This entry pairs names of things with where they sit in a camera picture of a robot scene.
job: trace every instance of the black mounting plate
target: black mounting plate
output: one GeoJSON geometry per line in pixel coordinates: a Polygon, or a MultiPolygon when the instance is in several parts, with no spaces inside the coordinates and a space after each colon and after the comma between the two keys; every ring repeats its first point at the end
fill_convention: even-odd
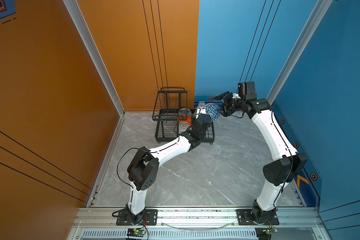
{"type": "MultiPolygon", "coordinates": [[[[147,217],[147,225],[154,226],[157,223],[157,209],[145,209],[143,214],[142,223],[145,222],[145,217],[147,217]]],[[[120,210],[119,214],[117,215],[117,226],[133,226],[133,221],[127,215],[127,209],[120,210]]]]}
{"type": "MultiPolygon", "coordinates": [[[[237,220],[239,221],[239,225],[268,226],[267,223],[264,223],[264,224],[255,223],[253,221],[251,212],[252,212],[252,209],[236,209],[236,215],[237,215],[237,220]]],[[[272,214],[271,224],[275,225],[275,226],[280,224],[276,213],[272,214]]]]}

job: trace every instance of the yellow arrow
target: yellow arrow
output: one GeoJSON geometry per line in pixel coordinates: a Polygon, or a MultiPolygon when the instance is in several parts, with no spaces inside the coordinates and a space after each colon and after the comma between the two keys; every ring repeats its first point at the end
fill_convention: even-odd
{"type": "Polygon", "coordinates": [[[308,180],[298,175],[298,188],[300,188],[300,180],[303,180],[306,184],[309,184],[308,180]]]}

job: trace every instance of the floor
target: floor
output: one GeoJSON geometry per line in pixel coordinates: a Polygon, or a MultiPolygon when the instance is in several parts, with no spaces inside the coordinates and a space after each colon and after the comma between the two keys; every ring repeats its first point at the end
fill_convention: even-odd
{"type": "MultiPolygon", "coordinates": [[[[147,206],[252,206],[265,181],[263,166],[272,161],[268,145],[248,117],[219,117],[214,126],[212,145],[202,143],[160,167],[155,183],[148,189],[147,206]]],[[[131,147],[149,149],[163,144],[155,140],[155,128],[152,113],[125,114],[94,206],[125,206],[130,186],[118,179],[117,163],[131,147]]],[[[135,152],[128,152],[120,163],[119,175],[124,181],[128,181],[127,167],[135,152]]],[[[277,205],[301,206],[291,185],[284,190],[277,205]]]]}

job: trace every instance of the wire basket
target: wire basket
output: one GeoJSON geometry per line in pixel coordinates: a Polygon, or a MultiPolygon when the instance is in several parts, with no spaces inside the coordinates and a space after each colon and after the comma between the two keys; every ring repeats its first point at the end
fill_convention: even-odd
{"type": "MultiPolygon", "coordinates": [[[[190,109],[190,114],[185,116],[181,113],[182,109],[187,108],[187,91],[184,88],[168,87],[161,88],[157,93],[156,103],[152,119],[157,121],[155,138],[156,141],[170,142],[180,135],[179,122],[191,118],[192,124],[196,119],[195,109],[190,109]]],[[[215,129],[213,122],[206,130],[206,138],[202,142],[212,144],[215,140],[215,129]]]]}

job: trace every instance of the dish rack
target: dish rack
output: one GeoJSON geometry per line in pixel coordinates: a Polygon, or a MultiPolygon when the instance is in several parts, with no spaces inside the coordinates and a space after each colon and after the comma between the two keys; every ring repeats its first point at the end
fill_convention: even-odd
{"type": "MultiPolygon", "coordinates": [[[[189,109],[192,114],[183,116],[179,111],[187,108],[187,91],[184,88],[166,87],[157,92],[152,119],[157,121],[155,138],[158,143],[170,142],[176,139],[179,133],[179,122],[187,120],[189,116],[192,124],[196,120],[196,109],[189,109]]],[[[213,122],[206,130],[206,137],[202,142],[213,144],[215,128],[213,122]]]]}

